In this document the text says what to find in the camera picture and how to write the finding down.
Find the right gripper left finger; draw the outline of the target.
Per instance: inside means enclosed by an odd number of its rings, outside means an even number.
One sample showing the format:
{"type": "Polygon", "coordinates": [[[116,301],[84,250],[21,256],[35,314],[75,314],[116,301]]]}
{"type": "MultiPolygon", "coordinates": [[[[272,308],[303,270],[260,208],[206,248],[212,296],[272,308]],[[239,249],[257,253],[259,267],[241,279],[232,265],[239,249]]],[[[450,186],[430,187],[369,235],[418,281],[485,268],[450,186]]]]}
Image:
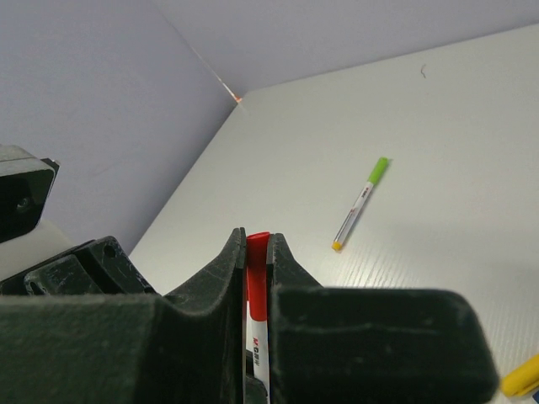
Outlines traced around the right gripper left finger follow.
{"type": "Polygon", "coordinates": [[[246,236],[165,295],[2,295],[4,403],[242,403],[246,236]]]}

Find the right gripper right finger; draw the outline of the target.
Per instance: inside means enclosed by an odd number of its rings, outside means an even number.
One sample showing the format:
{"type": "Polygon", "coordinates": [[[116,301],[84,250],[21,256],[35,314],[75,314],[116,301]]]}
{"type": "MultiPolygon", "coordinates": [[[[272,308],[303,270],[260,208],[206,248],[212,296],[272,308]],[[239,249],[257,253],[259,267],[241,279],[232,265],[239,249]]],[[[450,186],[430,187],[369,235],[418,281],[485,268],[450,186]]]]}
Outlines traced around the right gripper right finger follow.
{"type": "Polygon", "coordinates": [[[331,288],[269,239],[274,403],[486,403],[499,377],[476,312],[449,290],[331,288]]]}

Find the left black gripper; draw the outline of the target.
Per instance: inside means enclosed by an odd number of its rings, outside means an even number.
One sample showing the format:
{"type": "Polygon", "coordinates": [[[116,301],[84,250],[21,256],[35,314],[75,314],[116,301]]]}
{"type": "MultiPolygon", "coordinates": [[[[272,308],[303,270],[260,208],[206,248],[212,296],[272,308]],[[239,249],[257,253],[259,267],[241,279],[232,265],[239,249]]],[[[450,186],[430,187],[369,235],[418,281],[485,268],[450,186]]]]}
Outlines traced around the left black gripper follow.
{"type": "MultiPolygon", "coordinates": [[[[40,222],[59,163],[19,146],[1,146],[1,241],[40,222]]],[[[154,294],[112,236],[85,242],[1,281],[2,295],[154,294]]]]}

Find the red-end white pen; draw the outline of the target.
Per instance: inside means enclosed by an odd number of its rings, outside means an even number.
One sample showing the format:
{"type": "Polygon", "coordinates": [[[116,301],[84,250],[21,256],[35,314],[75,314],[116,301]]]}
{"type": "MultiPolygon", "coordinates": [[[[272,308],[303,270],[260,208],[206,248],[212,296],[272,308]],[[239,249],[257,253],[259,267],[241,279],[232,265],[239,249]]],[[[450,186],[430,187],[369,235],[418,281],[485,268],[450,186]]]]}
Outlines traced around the red-end white pen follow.
{"type": "Polygon", "coordinates": [[[253,375],[265,391],[265,402],[270,403],[270,357],[267,307],[264,299],[249,295],[249,318],[253,352],[253,375]]]}

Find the orange-end white pen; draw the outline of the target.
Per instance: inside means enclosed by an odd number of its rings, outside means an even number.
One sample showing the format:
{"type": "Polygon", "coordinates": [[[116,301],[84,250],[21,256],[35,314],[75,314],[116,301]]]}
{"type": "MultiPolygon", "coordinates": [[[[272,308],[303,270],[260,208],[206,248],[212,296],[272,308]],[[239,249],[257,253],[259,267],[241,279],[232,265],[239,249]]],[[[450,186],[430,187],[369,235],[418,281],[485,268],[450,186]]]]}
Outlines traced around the orange-end white pen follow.
{"type": "Polygon", "coordinates": [[[339,231],[332,242],[332,249],[334,251],[338,252],[342,250],[366,204],[366,201],[369,199],[370,194],[375,187],[376,185],[373,186],[367,179],[365,186],[360,191],[360,194],[350,208],[348,215],[344,219],[342,226],[339,228],[339,231]]]}

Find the red pen cap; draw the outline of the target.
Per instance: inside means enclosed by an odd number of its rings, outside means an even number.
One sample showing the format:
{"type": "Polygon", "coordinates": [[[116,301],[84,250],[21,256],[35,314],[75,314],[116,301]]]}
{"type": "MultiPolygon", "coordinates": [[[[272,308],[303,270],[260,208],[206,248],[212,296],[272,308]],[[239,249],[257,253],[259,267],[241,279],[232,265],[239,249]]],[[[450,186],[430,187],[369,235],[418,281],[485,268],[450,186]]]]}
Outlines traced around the red pen cap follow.
{"type": "Polygon", "coordinates": [[[260,232],[247,237],[247,283],[251,318],[267,321],[267,248],[270,233],[260,232]]]}

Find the light green pen cap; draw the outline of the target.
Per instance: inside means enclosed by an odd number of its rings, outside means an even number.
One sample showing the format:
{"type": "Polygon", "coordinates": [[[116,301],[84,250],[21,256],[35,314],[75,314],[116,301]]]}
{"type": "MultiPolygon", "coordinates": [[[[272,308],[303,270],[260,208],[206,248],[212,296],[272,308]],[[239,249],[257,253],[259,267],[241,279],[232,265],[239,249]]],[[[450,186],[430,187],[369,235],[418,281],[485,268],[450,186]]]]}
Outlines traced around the light green pen cap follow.
{"type": "Polygon", "coordinates": [[[376,162],[375,167],[371,171],[368,182],[371,183],[373,186],[377,185],[382,178],[384,172],[386,171],[388,165],[389,159],[387,157],[380,157],[376,162]]]}

